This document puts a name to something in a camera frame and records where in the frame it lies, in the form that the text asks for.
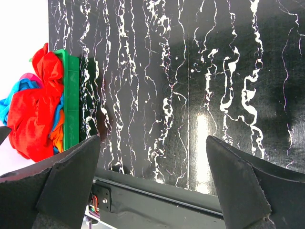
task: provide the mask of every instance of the marble tabletop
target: marble tabletop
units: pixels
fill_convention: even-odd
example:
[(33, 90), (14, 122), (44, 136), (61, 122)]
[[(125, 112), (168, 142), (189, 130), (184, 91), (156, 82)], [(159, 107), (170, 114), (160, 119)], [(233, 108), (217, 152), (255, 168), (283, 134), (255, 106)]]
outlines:
[(214, 135), (305, 172), (305, 3), (49, 0), (49, 42), (80, 58), (98, 167), (215, 195)]

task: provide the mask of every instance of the black marble surface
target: black marble surface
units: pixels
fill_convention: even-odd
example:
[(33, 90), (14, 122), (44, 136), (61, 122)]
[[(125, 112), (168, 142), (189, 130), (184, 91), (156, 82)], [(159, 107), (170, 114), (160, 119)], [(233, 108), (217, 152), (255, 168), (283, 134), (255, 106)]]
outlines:
[(49, 0), (49, 31), (51, 50), (81, 59), (81, 138), (101, 136), (99, 167), (215, 194), (214, 135), (305, 172), (305, 3)]

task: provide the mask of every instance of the red cloth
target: red cloth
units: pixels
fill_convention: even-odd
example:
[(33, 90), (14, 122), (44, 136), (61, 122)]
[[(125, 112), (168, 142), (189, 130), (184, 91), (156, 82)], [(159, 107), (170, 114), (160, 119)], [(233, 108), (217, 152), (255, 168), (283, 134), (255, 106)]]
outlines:
[(36, 52), (32, 64), (45, 87), (14, 94), (7, 126), (12, 129), (12, 147), (24, 158), (39, 162), (54, 155), (49, 134), (63, 92), (63, 66), (53, 52), (48, 52), (47, 43)]

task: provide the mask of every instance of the colorful fabric pile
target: colorful fabric pile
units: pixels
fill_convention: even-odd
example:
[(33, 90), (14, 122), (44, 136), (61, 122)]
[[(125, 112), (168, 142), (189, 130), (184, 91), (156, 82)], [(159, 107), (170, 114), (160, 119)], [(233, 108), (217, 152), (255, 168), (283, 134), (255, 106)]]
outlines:
[(36, 52), (32, 64), (36, 75), (24, 74), (0, 101), (0, 120), (12, 129), (12, 147), (39, 162), (63, 151), (63, 66), (48, 52), (48, 44)]

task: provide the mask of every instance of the metal bracket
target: metal bracket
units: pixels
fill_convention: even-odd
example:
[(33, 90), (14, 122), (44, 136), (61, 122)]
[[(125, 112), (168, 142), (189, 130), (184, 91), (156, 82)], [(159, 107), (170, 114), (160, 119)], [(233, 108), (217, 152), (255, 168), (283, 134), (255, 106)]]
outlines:
[(111, 189), (100, 185), (92, 185), (92, 193), (99, 199), (98, 208), (103, 211), (111, 210)]

